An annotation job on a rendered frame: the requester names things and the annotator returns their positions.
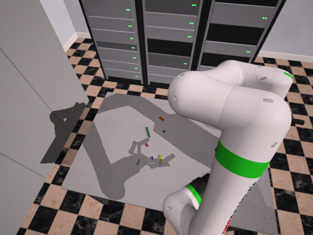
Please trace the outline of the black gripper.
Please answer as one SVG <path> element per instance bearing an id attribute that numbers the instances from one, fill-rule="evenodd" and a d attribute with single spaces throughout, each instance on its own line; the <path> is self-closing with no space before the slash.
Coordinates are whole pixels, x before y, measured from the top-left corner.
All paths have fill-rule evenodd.
<path id="1" fill-rule="evenodd" d="M 207 173 L 207 174 L 205 174 L 202 178 L 208 182 L 209 175 L 210 175 L 210 174 L 209 174 L 209 173 Z"/>

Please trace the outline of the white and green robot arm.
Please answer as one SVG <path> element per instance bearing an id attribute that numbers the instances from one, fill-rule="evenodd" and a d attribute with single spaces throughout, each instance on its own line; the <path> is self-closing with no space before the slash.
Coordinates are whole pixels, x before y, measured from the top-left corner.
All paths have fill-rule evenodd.
<path id="1" fill-rule="evenodd" d="M 283 69 L 235 60 L 173 79 L 168 89 L 173 111 L 222 131 L 208 182 L 192 179 L 163 202 L 163 214 L 178 235 L 225 234 L 291 123 L 305 123 L 291 118 L 284 100 L 292 83 Z"/>

